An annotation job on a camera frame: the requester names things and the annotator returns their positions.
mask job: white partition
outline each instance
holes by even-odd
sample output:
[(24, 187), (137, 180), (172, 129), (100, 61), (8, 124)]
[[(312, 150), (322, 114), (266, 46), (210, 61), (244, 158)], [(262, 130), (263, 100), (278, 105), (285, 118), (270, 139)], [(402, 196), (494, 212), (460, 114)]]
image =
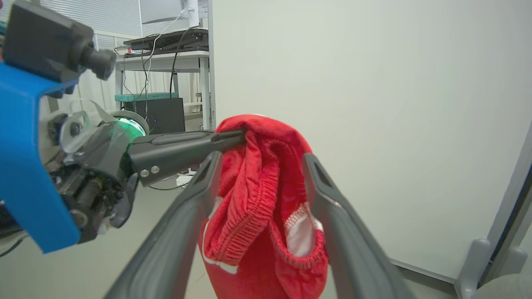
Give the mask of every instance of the white partition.
[(456, 278), (532, 120), (532, 2), (209, 9), (218, 123), (258, 113), (294, 126), (390, 258)]

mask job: black equipment on desk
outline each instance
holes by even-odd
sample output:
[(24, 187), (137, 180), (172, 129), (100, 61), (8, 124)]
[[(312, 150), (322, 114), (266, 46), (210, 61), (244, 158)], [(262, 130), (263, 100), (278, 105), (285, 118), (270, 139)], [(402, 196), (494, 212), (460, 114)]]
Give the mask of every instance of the black equipment on desk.
[[(149, 99), (146, 122), (150, 134), (179, 133), (185, 131), (185, 113), (182, 98)], [(128, 111), (146, 117), (146, 101), (124, 102)]]
[[(128, 152), (137, 172), (151, 165), (148, 153), (154, 152), (152, 146), (162, 146), (159, 157), (152, 156), (152, 159), (167, 161), (170, 153), (177, 151), (180, 154), (175, 157), (179, 157), (180, 162), (176, 164), (183, 167), (188, 157), (196, 161), (210, 150), (229, 149), (244, 142), (242, 131), (179, 135), (147, 139), (148, 147), (140, 147), (143, 143), (133, 144), (139, 148), (130, 148)], [(137, 150), (145, 154), (139, 156), (134, 153)], [(212, 212), (218, 194), (222, 156), (218, 151), (208, 155), (105, 299), (184, 298), (201, 222)], [(312, 214), (323, 223), (338, 298), (414, 299), (399, 271), (313, 154), (304, 155), (303, 173)]]
[[(179, 40), (181, 39), (185, 31), (186, 30), (175, 31), (161, 35), (161, 37), (157, 39), (157, 44), (155, 46), (153, 55), (175, 53), (176, 50), (177, 52), (209, 50), (209, 31), (203, 28), (190, 29), (179, 44), (179, 49), (176, 49)], [(124, 41), (124, 45), (129, 46), (132, 50), (149, 50), (149, 52), (143, 54), (128, 53), (124, 57), (138, 57), (141, 55), (150, 56), (151, 51), (153, 50), (153, 43), (155, 42), (156, 38), (157, 35)]]

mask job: blue plastic part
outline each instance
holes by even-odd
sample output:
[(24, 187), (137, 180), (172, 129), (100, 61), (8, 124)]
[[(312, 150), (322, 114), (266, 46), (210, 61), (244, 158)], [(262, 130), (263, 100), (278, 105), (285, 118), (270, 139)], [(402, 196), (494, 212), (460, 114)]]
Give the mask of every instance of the blue plastic part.
[(0, 63), (0, 199), (44, 253), (76, 244), (80, 232), (39, 156), (39, 101), (76, 84), (53, 82)]

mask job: red cloth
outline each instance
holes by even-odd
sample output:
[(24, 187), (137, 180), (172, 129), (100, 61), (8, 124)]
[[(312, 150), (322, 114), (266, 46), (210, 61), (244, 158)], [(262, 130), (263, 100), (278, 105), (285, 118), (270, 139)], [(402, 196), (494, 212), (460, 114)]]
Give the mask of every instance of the red cloth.
[(223, 200), (198, 242), (214, 291), (220, 299), (318, 298), (328, 260), (306, 204), (302, 157), (310, 146), (294, 128), (259, 115), (226, 119), (217, 131), (238, 129), (247, 130), (247, 144), (225, 153)]

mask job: desk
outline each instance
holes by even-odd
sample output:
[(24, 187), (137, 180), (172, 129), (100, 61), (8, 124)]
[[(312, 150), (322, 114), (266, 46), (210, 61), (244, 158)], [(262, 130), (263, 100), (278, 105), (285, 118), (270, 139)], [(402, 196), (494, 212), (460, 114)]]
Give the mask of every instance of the desk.
[[(151, 58), (150, 72), (171, 72), (172, 63), (175, 53), (153, 55)], [(115, 65), (115, 92), (117, 95), (123, 94), (124, 70), (126, 71), (143, 71), (142, 60), (146, 61), (149, 56), (130, 57), (117, 59)], [(185, 103), (183, 106), (201, 105), (203, 107), (203, 124), (207, 130), (212, 130), (212, 124), (216, 124), (214, 120), (214, 103), (210, 100), (210, 86), (209, 86), (209, 52), (208, 51), (190, 51), (181, 52), (177, 54), (176, 65), (174, 67), (173, 86), (174, 90), (179, 94), (177, 73), (199, 73), (199, 81), (201, 83), (201, 103)], [(117, 102), (117, 110), (120, 109), (120, 102)]]

